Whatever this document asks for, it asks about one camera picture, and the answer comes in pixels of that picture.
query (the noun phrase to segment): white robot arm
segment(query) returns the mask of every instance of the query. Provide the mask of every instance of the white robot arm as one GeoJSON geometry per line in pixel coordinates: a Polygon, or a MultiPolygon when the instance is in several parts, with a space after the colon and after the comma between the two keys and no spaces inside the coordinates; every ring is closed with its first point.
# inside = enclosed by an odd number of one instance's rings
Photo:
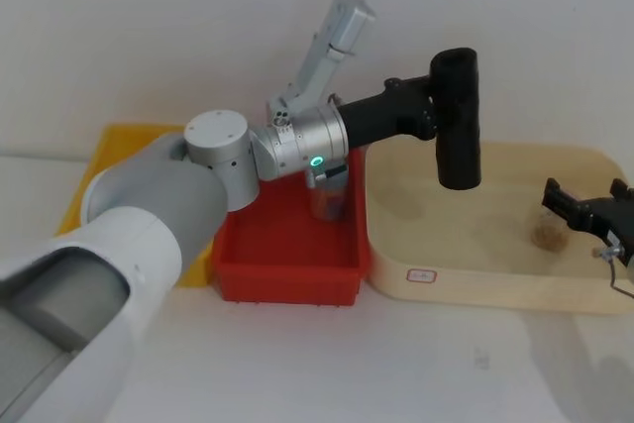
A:
{"type": "Polygon", "coordinates": [[[439,53],[428,76],[390,78],[371,98],[323,100],[373,19],[362,0],[335,0],[267,125],[250,130],[234,111],[194,118],[97,175],[82,227],[0,263],[0,423],[104,418],[167,292],[260,179],[308,170],[314,186],[349,149],[408,134],[437,138],[444,186],[479,184],[474,51],[439,53]]]}

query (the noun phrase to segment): white wall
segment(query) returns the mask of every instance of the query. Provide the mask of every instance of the white wall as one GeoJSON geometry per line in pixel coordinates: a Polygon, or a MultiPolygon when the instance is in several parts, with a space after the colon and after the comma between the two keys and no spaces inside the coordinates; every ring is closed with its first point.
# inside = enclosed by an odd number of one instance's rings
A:
{"type": "MultiPolygon", "coordinates": [[[[84,156],[111,121],[264,117],[331,0],[0,0],[0,152],[84,156]]],[[[368,0],[354,99],[478,50],[487,138],[599,147],[634,172],[634,0],[368,0]]]]}

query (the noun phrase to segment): label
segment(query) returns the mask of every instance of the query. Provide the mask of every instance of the label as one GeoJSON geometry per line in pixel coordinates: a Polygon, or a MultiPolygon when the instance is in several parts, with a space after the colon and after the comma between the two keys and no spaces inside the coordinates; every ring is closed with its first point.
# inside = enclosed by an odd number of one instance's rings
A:
{"type": "Polygon", "coordinates": [[[614,232],[611,230],[607,232],[607,241],[610,242],[610,245],[613,247],[618,247],[621,244],[621,241],[616,238],[616,235],[614,235],[614,232]]]}
{"type": "Polygon", "coordinates": [[[437,273],[431,269],[411,269],[407,272],[407,280],[432,283],[436,280],[436,275],[437,273]]]}

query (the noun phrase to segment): yellow plastic tray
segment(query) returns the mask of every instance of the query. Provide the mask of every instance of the yellow plastic tray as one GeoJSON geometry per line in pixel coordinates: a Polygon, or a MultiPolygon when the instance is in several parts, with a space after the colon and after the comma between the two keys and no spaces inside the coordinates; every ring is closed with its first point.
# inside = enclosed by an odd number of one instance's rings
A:
{"type": "MultiPolygon", "coordinates": [[[[97,150],[75,191],[57,233],[60,235],[68,233],[79,226],[81,197],[92,177],[101,170],[133,155],[159,136],[179,131],[182,131],[182,126],[153,124],[112,124],[108,126],[101,135],[97,150]]],[[[207,265],[210,253],[211,243],[207,250],[201,253],[191,265],[187,274],[180,279],[179,286],[204,287],[211,282],[211,271],[207,265]]]]}

